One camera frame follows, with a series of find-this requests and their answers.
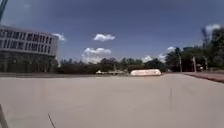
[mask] road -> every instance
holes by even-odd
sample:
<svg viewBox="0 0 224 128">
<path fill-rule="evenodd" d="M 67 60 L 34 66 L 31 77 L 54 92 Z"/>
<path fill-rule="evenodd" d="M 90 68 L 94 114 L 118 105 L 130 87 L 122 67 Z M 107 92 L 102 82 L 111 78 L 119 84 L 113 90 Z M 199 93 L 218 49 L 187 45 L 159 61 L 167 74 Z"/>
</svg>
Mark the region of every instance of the road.
<svg viewBox="0 0 224 128">
<path fill-rule="evenodd" d="M 161 77 L 0 78 L 9 128 L 223 128 L 224 84 Z"/>
</svg>

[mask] green tree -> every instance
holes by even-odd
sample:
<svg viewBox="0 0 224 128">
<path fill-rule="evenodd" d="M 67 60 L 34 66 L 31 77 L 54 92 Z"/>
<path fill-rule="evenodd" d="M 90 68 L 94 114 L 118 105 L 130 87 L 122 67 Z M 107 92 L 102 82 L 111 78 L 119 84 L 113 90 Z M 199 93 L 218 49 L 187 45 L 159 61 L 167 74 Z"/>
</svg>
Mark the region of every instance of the green tree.
<svg viewBox="0 0 224 128">
<path fill-rule="evenodd" d="M 180 56 L 181 50 L 178 47 L 174 51 L 167 53 L 165 58 L 167 68 L 173 72 L 180 71 Z"/>
<path fill-rule="evenodd" d="M 155 58 L 151 61 L 148 61 L 144 64 L 145 69 L 159 69 L 162 72 L 165 72 L 166 66 L 163 62 L 161 62 L 158 58 Z"/>
</svg>

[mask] white barrier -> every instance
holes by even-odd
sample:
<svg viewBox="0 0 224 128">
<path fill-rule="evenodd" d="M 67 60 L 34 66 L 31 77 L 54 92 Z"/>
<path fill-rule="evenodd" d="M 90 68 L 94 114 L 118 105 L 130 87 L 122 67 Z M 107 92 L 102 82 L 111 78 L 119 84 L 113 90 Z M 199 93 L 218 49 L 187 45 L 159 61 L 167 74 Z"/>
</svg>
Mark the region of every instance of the white barrier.
<svg viewBox="0 0 224 128">
<path fill-rule="evenodd" d="M 160 76 L 162 73 L 159 69 L 148 69 L 148 70 L 133 70 L 132 76 Z"/>
</svg>

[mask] pole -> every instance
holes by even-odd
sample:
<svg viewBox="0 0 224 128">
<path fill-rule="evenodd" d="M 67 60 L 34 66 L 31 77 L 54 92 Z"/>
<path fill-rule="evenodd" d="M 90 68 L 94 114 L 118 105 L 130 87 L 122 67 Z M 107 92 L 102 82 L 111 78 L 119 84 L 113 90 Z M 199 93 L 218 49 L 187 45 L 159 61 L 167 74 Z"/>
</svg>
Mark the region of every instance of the pole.
<svg viewBox="0 0 224 128">
<path fill-rule="evenodd" d="M 181 56 L 179 55 L 179 62 L 180 62 L 180 72 L 182 72 L 182 61 L 181 61 Z"/>
<path fill-rule="evenodd" d="M 2 17 L 5 11 L 5 7 L 7 5 L 8 0 L 2 0 L 1 5 L 0 5 L 0 23 L 2 21 Z"/>
<path fill-rule="evenodd" d="M 193 57 L 194 72 L 197 72 L 195 57 Z"/>
<path fill-rule="evenodd" d="M 205 58 L 205 70 L 206 72 L 208 71 L 208 59 L 206 57 Z"/>
</svg>

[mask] tree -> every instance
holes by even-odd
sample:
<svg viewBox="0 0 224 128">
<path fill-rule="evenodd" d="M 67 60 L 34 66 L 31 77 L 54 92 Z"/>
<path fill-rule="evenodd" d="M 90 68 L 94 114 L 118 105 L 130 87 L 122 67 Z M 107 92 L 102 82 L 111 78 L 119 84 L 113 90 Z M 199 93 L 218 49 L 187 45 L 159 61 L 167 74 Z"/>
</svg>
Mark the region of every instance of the tree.
<svg viewBox="0 0 224 128">
<path fill-rule="evenodd" d="M 151 61 L 148 61 L 144 64 L 145 69 L 159 69 L 162 72 L 165 72 L 166 66 L 163 62 L 161 62 L 158 58 L 155 58 Z"/>
<path fill-rule="evenodd" d="M 213 31 L 211 45 L 212 65 L 221 68 L 224 66 L 224 28 Z"/>
<path fill-rule="evenodd" d="M 174 51 L 167 53 L 165 58 L 167 68 L 173 72 L 180 71 L 180 56 L 181 50 L 178 47 Z"/>
</svg>

